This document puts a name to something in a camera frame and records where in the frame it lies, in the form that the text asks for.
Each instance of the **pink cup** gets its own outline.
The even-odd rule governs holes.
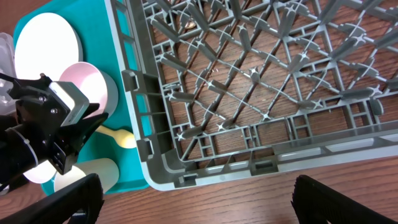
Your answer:
[[[99,103],[99,109],[88,117],[104,112],[110,117],[118,105],[119,95],[115,82],[90,63],[74,63],[62,73],[60,81],[72,82],[90,103]]]

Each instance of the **tray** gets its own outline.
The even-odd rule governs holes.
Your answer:
[[[398,155],[392,1],[106,0],[106,8],[153,188]],[[197,26],[185,30],[190,20]]]
[[[83,45],[84,61],[92,63],[110,75],[118,86],[119,103],[114,114],[104,125],[111,129],[132,131],[129,120],[123,82],[120,75],[118,60],[113,45],[111,29],[104,1],[99,0],[56,0],[40,7],[24,16],[14,31],[14,44],[18,40],[22,28],[34,16],[53,12],[64,17],[76,30]],[[140,190],[148,187],[141,171],[137,149],[123,149],[112,138],[94,133],[80,152],[78,162],[99,158],[110,158],[119,166],[120,178],[107,194]],[[53,193],[53,183],[42,184],[47,195]]]

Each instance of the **spoon handle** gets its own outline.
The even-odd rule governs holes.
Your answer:
[[[102,125],[100,125],[95,131],[98,133],[106,134],[107,136],[114,137],[114,131],[110,130],[109,128],[105,128]]]

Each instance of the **wooden surface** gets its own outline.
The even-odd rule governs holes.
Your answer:
[[[46,2],[0,0],[0,32],[12,34],[22,16]],[[398,157],[390,157],[185,190],[107,195],[98,223],[297,223],[290,199],[299,174],[398,220]],[[0,218],[44,196],[40,185],[29,184],[0,197]]]

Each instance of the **teal mat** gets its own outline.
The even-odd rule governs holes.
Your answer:
[[[114,114],[105,121],[104,126],[115,130],[123,128],[132,131],[104,1],[54,0],[26,15],[18,22],[14,31],[14,45],[27,22],[44,12],[53,12],[65,18],[79,35],[83,46],[84,61],[95,65],[116,82],[119,89],[118,107]],[[137,149],[123,149],[116,144],[113,138],[94,133],[80,151],[78,162],[99,158],[112,159],[120,170],[118,183],[107,191],[107,194],[140,190],[149,186],[142,174]],[[42,188],[47,195],[52,194],[52,181],[42,184]]]

